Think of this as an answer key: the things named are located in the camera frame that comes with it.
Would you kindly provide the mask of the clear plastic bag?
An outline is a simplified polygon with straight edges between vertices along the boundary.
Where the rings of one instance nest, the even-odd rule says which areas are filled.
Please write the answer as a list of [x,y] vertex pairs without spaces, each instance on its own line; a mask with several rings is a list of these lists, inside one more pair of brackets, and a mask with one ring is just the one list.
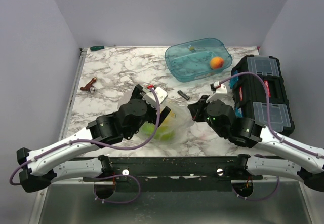
[[[131,97],[131,91],[126,92],[126,94],[118,101],[118,106],[117,108],[119,109],[121,105],[125,104],[128,102],[128,100]],[[173,111],[176,114],[176,118],[173,122],[171,123],[164,123],[162,122],[160,125],[162,126],[169,126],[172,129],[175,130],[175,137],[170,140],[170,141],[159,141],[159,140],[154,140],[152,139],[150,143],[174,143],[178,139],[180,139],[182,136],[186,135],[188,128],[191,127],[194,122],[191,118],[191,115],[189,115],[189,110],[185,106],[180,106],[176,104],[175,102],[172,102],[171,100],[167,99],[164,101],[161,105],[161,111],[165,108],[168,107],[171,111]],[[137,137],[140,139],[147,139],[148,136],[142,136],[139,132],[136,134]]]

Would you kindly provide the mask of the green fake fruit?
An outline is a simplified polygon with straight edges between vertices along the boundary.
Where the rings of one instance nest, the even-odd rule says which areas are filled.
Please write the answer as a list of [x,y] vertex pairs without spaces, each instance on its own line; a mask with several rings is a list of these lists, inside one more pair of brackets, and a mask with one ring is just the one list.
[[[140,134],[142,136],[150,136],[153,131],[154,131],[155,125],[151,123],[145,123],[141,128],[140,128]],[[160,125],[153,136],[154,140],[159,140],[159,141],[170,141],[175,137],[175,130],[172,129],[169,126],[162,126]]]

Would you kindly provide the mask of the yellow fake fruit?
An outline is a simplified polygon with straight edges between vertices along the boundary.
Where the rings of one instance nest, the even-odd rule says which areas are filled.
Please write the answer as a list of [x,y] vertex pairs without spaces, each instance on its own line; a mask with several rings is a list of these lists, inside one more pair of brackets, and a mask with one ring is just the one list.
[[176,114],[173,111],[170,111],[167,117],[164,119],[164,123],[171,123],[175,120]]

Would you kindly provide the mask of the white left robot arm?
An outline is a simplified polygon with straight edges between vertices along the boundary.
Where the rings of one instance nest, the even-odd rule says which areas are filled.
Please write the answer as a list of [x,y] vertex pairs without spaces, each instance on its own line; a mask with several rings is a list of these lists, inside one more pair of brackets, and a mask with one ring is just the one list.
[[109,180],[114,170],[108,157],[86,159],[81,155],[104,147],[125,150],[118,143],[130,140],[146,122],[153,123],[156,131],[171,111],[162,107],[167,97],[168,93],[161,87],[136,85],[130,100],[118,111],[99,116],[74,135],[50,146],[17,150],[19,168],[15,173],[19,175],[18,185],[32,193],[65,179]]

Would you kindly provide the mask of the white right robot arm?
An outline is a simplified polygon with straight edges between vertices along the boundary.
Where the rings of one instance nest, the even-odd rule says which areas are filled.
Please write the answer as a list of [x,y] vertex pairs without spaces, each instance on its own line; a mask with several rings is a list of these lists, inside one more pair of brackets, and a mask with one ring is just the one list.
[[270,127],[250,118],[240,118],[234,109],[221,100],[207,101],[203,95],[188,109],[195,122],[207,123],[216,134],[231,143],[275,154],[276,159],[248,157],[233,166],[238,179],[249,175],[273,175],[304,183],[310,189],[323,191],[323,148],[298,142],[272,132]]

